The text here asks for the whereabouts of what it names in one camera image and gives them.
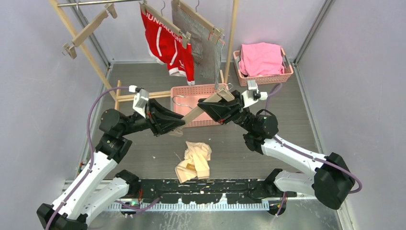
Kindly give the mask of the beige clip hanger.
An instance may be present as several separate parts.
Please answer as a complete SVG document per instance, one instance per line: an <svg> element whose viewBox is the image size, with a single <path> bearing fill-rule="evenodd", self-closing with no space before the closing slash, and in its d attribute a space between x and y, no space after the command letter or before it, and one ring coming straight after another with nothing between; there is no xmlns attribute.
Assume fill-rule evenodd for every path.
<svg viewBox="0 0 406 230"><path fill-rule="evenodd" d="M211 117L211 106L221 106L235 99L229 84L221 83L216 89L213 84L179 86L171 89L171 109L182 116L183 125L169 132L181 137L186 127L200 127L217 124Z"/></svg>
<svg viewBox="0 0 406 230"><path fill-rule="evenodd" d="M93 34L93 32L101 25L104 19L111 16L117 18L117 12L113 3L105 4L104 9L90 22L88 23L77 35L75 35L70 43L63 45L64 55L69 55L72 59L77 57L76 48L82 45L82 43Z"/></svg>

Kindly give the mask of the beige underwear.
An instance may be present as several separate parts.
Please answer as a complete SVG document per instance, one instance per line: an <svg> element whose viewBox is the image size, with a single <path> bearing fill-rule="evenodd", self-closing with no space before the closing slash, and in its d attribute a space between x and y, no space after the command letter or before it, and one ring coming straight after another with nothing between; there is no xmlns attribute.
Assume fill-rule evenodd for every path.
<svg viewBox="0 0 406 230"><path fill-rule="evenodd" d="M187 149L184 152L184 160L176 167L175 173L179 182L185 183L191 179L207 179L210 177L211 147L202 142L186 141Z"/></svg>

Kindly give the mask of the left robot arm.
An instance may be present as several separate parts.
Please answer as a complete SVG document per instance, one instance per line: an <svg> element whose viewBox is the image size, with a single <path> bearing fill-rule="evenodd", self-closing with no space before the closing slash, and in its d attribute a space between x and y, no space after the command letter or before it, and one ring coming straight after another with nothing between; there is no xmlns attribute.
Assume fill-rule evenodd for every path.
<svg viewBox="0 0 406 230"><path fill-rule="evenodd" d="M97 186L125 157L132 141L125 135L150 129L163 135L185 124L183 116L155 99L136 103L132 115L108 109L101 116L99 129L104 132L90 161L69 188L52 204L42 204L38 218L46 230L85 230L115 200L133 198L140 190L139 178L127 171L119 172L103 189Z"/></svg>

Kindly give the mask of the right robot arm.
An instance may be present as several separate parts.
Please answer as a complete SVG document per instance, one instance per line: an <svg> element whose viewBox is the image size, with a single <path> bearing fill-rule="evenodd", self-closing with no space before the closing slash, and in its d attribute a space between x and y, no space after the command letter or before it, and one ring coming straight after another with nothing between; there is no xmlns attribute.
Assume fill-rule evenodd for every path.
<svg viewBox="0 0 406 230"><path fill-rule="evenodd" d="M222 88L207 98L199 98L186 114L165 110L159 132L175 132L192 122L200 114L207 114L214 122L229 122L246 130L244 142L250 151L279 159L297 169L296 173L274 169L268 176L266 191L277 197L281 193L298 192L315 196L331 209L339 209L349 194L362 190L362 183L352 174L344 159L337 153L329 155L299 147L278 135L278 120L266 109L252 113L250 107L269 95L258 90L244 92Z"/></svg>

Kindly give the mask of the grey striped underwear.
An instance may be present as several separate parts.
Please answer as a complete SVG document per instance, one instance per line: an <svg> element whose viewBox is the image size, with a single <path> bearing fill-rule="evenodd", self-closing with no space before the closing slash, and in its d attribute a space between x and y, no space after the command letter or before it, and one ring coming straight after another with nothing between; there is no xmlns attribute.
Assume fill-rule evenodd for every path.
<svg viewBox="0 0 406 230"><path fill-rule="evenodd" d="M195 67L195 73L205 79L213 80L214 87L218 89L221 82L220 67L221 54L224 48L224 41L214 39L212 34L199 22L193 19L183 10L177 8L174 2L172 5L172 21L182 32L191 34L190 44Z"/></svg>

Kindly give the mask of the red underwear white trim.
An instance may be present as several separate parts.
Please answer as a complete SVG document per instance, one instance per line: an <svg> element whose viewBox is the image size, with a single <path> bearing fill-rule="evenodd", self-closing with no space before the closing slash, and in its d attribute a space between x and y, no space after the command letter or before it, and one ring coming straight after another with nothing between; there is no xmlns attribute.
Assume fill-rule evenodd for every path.
<svg viewBox="0 0 406 230"><path fill-rule="evenodd" d="M183 47L181 36L176 35L150 12L141 13L150 56L166 65L170 76L185 77L194 85L194 61L190 43Z"/></svg>

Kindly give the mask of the beige hanger holding striped underwear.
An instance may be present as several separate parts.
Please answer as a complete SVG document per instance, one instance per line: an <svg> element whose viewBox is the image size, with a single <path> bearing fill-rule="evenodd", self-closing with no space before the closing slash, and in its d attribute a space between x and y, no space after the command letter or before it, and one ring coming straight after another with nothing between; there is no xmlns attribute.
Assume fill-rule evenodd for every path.
<svg viewBox="0 0 406 230"><path fill-rule="evenodd" d="M185 3L182 0L172 0L172 2L175 3L175 6L184 12L186 12L188 15L190 15L193 19L195 19L197 22L199 22L204 28L206 28L210 34L212 34L212 37L214 39L213 43L216 43L217 40L223 40L225 35L224 35L224 29L215 27L211 22L209 22L206 18L204 18L202 15L200 15L195 7L193 9L191 6L189 6L187 3Z"/></svg>

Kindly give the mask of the beige hanger holding red underwear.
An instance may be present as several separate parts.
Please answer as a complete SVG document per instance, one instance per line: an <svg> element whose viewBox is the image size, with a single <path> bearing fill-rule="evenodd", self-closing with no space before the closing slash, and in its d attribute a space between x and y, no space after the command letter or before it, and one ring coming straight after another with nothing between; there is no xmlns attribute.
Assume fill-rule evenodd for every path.
<svg viewBox="0 0 406 230"><path fill-rule="evenodd" d="M153 15L157 20L159 20L164 26L166 26L169 30L171 30L175 35L180 36L182 38L182 47L187 48L191 34L189 32L182 32L182 30L174 25L169 19L166 17L162 16L161 13L159 13L157 10L155 10L151 5L147 3L146 0L140 1L140 8L142 10L142 13L144 15L150 13Z"/></svg>

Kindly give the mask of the empty beige clip hanger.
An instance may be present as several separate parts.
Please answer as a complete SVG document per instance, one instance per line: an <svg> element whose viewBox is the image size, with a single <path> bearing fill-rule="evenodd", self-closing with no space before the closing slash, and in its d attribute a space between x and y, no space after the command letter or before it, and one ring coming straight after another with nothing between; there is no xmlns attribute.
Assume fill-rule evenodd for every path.
<svg viewBox="0 0 406 230"><path fill-rule="evenodd" d="M111 16L117 18L117 12L113 3L105 4L104 9L90 22L88 23L77 35L75 35L70 43L63 45L64 55L69 55L72 59L77 57L76 48L82 45L82 43L93 34L93 32L101 25L104 19Z"/></svg>

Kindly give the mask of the wooden clothes rack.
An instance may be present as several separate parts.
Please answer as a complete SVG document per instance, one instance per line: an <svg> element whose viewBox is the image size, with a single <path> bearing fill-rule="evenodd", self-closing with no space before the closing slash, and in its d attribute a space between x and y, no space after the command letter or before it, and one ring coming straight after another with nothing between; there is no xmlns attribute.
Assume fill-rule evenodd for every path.
<svg viewBox="0 0 406 230"><path fill-rule="evenodd" d="M70 21L69 17L66 15L64 10L62 8L64 7L74 7L74 6L79 6L79 5L97 5L97 4L108 4L108 3L119 3L119 2L132 2L136 0L100 0L100 1L88 1L88 2L77 2L77 3L58 3L57 0L49 0L49 3L51 6L54 8L55 12L58 14L59 18L61 19L62 23L65 25L65 27L68 29L72 37L77 35L79 32L74 28L73 23ZM230 38L229 38L229 45L228 45L228 54L227 54L227 60L226 60L226 73L225 77L220 70L220 77L221 77L221 83L227 83L228 81L228 74L229 74L229 67L230 67L230 61L231 61L231 53L232 53L232 45L234 42L234 32L235 32L235 26L236 26L236 18L237 18L237 11L238 11L238 4L239 0L234 0L233 1L233 7L232 7L232 14L231 14L231 27L230 27ZM93 55L89 51L89 49L86 47L84 43L79 46L79 48L82 50L83 54L85 55L86 59L89 61L89 63L92 65L93 69L95 70L96 74L99 76L101 79L104 87L106 89L111 89L111 85L109 81L106 78L106 74L102 72L100 66L97 64L95 61ZM129 95L120 95L119 90L113 90L113 92L110 93L111 97L115 100L115 109L119 109L119 104L124 103L124 102L129 102L133 100L134 94L129 94ZM161 91L161 92L152 92L149 94L150 98L165 98L165 97L170 97L170 91Z"/></svg>

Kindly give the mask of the pink cloth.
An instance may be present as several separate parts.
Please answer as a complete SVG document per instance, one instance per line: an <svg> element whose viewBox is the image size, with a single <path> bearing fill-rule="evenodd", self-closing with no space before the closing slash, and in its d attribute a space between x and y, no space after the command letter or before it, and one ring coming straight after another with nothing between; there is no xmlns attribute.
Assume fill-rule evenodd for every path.
<svg viewBox="0 0 406 230"><path fill-rule="evenodd" d="M264 42L242 44L239 66L246 76L282 74L281 46Z"/></svg>

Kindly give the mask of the pink basket with clothes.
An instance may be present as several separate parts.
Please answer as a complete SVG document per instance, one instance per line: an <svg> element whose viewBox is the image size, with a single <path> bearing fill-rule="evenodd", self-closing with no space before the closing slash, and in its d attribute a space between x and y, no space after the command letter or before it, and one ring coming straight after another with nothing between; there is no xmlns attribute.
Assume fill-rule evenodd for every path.
<svg viewBox="0 0 406 230"><path fill-rule="evenodd" d="M240 50L233 52L234 66L237 73L237 80L240 86L247 86L249 80L255 80L257 85L262 84L274 84L286 82L292 74L294 74L293 66L286 56L284 49L281 47L282 66L284 67L284 73L276 75L258 75L247 76L241 72L240 63Z"/></svg>

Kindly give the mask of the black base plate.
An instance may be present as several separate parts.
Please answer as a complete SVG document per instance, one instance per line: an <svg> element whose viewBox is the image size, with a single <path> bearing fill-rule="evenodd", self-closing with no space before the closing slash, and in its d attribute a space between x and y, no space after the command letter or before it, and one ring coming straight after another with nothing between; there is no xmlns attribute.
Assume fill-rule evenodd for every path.
<svg viewBox="0 0 406 230"><path fill-rule="evenodd" d="M283 192L261 179L207 179L180 183L177 179L142 179L139 190L124 198L149 203L159 198L162 204L217 204L222 196L228 204L258 204L266 198L280 198Z"/></svg>

